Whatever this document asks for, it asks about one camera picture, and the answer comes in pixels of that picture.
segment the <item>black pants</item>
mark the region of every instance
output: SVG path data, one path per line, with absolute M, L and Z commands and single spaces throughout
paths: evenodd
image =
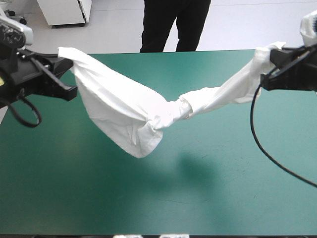
M 211 0 L 144 0 L 144 52 L 162 52 L 176 20 L 176 51 L 195 51 L 203 31 Z

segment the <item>white cloth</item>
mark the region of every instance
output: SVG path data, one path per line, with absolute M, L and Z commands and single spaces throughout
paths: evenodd
M 60 47 L 58 56 L 73 60 L 71 71 L 91 120 L 123 150 L 142 158 L 159 144 L 162 128 L 228 103 L 251 101 L 260 74 L 272 68 L 270 49 L 283 44 L 257 48 L 253 59 L 221 87 L 192 91 L 171 102 L 77 49 Z

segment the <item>gray floor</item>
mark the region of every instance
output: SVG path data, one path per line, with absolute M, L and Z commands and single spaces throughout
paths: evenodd
M 143 0 L 93 0 L 85 27 L 52 29 L 36 0 L 15 0 L 9 6 L 23 14 L 33 28 L 30 49 L 55 53 L 57 47 L 76 47 L 87 53 L 133 53 L 141 47 Z M 199 51 L 254 49 L 274 41 L 290 47 L 302 44 L 303 15 L 317 9 L 317 0 L 213 0 Z M 173 26 L 165 50 L 175 50 Z

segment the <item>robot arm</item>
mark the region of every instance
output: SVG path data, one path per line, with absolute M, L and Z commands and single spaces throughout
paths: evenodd
M 31 28 L 0 16 L 0 108 L 8 106 L 14 117 L 25 126 L 40 124 L 41 116 L 26 97 L 31 94 L 72 100 L 76 86 L 60 81 L 73 62 L 56 55 L 40 54 L 25 49 L 33 43 Z M 11 105 L 22 100 L 37 115 L 36 124 L 25 121 Z
M 271 50 L 270 61 L 276 67 L 261 75 L 261 87 L 317 91 L 317 11 L 302 19 L 301 34 L 304 46 Z

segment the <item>white object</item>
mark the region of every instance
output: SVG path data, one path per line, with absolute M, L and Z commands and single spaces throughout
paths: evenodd
M 159 144 L 161 129 L 177 120 L 228 103 L 251 101 L 260 84 L 260 75 L 273 68 L 270 50 L 284 44 L 277 42 L 257 48 L 253 59 L 221 87 L 188 92 L 171 102 L 77 49 L 60 47 L 58 56 L 73 60 L 71 71 L 92 121 L 122 149 L 141 158 Z
M 113 238 L 143 238 L 141 235 L 114 235 Z
M 303 17 L 301 35 L 306 47 L 317 44 L 317 10 Z
M 48 25 L 89 22 L 92 0 L 37 0 Z
M 189 234 L 163 234 L 159 238 L 190 238 Z

